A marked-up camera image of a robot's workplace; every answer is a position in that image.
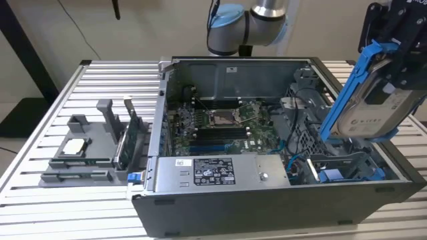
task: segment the motherboard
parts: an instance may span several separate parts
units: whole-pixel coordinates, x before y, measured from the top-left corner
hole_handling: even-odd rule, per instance
[[[279,138],[261,100],[194,99],[169,111],[175,156],[269,154]]]

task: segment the blue latch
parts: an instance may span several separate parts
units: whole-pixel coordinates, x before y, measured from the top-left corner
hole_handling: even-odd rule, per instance
[[[133,172],[127,175],[127,182],[134,184],[141,184],[143,181],[143,173]]]

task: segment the green circuit board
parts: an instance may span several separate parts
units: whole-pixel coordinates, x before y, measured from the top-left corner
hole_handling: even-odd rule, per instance
[[[273,126],[267,108],[261,102],[245,101],[235,109],[194,109],[182,106],[170,112],[170,125],[173,126],[173,145],[175,156],[194,155],[230,155],[257,152],[267,154],[278,148],[279,140]],[[203,129],[245,128],[245,139],[225,139],[221,150],[191,152],[191,142],[197,139],[198,130]]]

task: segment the white sticker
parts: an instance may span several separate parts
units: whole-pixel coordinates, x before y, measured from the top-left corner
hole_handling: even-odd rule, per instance
[[[193,166],[193,159],[177,159],[175,166],[178,167],[191,167]]]
[[[237,73],[238,72],[238,67],[237,66],[230,66],[227,67],[227,73]]]

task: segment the blue cable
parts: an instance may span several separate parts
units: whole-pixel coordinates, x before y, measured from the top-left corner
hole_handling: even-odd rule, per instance
[[[273,154],[273,153],[282,152],[283,149],[286,149],[286,141],[285,141],[285,140],[281,140],[281,146],[279,146],[279,148],[273,149],[267,154],[270,155],[270,154]]]
[[[293,163],[295,161],[295,159],[300,157],[301,155],[297,154],[295,156],[291,157],[291,159],[289,160],[289,164],[287,164],[287,168],[286,168],[286,171],[291,171],[291,167],[293,167]]]

